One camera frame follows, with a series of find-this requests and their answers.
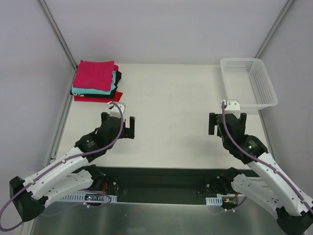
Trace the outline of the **red t shirt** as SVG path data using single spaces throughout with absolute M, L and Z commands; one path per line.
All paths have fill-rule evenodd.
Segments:
M 105 98 L 105 97 L 89 97 L 89 96 L 74 96 L 74 101 L 80 102 L 100 102 L 100 103 L 109 103 L 111 101 L 119 102 L 123 93 L 115 92 L 115 96 L 113 98 Z

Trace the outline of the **white plastic laundry basket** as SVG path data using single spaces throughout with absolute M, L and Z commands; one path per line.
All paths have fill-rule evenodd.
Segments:
M 264 62 L 257 58 L 220 60 L 227 99 L 241 107 L 262 110 L 278 104 L 278 99 Z

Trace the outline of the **teal t shirt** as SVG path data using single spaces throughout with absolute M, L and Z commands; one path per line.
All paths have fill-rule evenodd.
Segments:
M 104 90 L 98 90 L 98 89 L 92 89 L 92 88 L 76 88 L 73 85 L 71 86 L 71 91 L 74 94 L 100 94 L 100 95 L 110 95 L 113 91 L 116 90 L 118 80 L 116 78 L 117 71 L 113 71 L 112 75 L 112 83 L 111 83 L 111 90 L 110 91 L 104 91 Z

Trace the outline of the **pink t shirt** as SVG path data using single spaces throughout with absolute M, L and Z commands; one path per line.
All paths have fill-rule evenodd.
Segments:
M 81 60 L 77 69 L 73 87 L 80 89 L 111 90 L 113 72 L 119 67 L 114 61 L 92 62 Z

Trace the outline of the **black t shirt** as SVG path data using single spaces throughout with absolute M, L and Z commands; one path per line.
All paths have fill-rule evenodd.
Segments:
M 114 98 L 118 87 L 118 82 L 121 80 L 122 73 L 119 71 L 113 71 L 113 81 L 110 91 L 102 91 L 97 89 L 82 89 L 71 87 L 70 94 L 83 97 L 96 97 L 96 98 Z

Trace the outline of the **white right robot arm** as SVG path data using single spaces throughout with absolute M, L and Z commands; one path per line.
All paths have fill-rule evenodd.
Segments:
M 231 167 L 209 186 L 218 194 L 243 194 L 268 211 L 288 235 L 302 235 L 313 224 L 313 199 L 304 193 L 279 167 L 267 147 L 245 133 L 245 113 L 209 114 L 209 135 L 217 135 L 230 155 L 253 170 L 265 185 L 254 183 Z

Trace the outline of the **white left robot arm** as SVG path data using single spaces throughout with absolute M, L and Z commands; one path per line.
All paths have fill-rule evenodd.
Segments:
M 82 189 L 103 190 L 105 176 L 92 164 L 113 147 L 113 141 L 134 139 L 135 118 L 125 120 L 103 112 L 101 125 L 82 136 L 59 160 L 41 171 L 9 182 L 10 198 L 23 222 L 39 216 L 45 208 L 60 198 Z

